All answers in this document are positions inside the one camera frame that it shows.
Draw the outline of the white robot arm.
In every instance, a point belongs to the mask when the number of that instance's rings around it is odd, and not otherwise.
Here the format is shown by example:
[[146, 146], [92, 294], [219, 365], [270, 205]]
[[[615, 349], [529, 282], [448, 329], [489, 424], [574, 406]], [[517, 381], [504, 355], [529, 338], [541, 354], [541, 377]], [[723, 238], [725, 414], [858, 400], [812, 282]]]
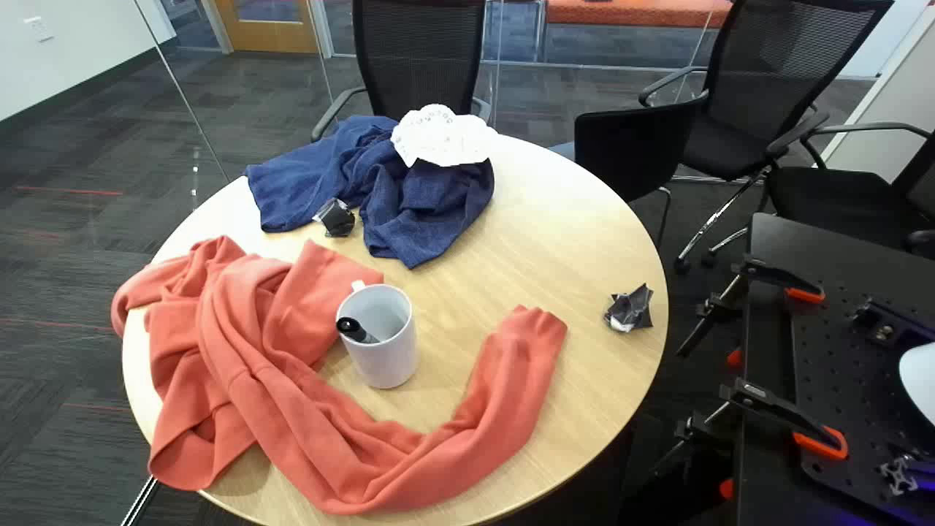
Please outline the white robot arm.
[[935, 425], [935, 341], [910, 346], [897, 377], [912, 406]]

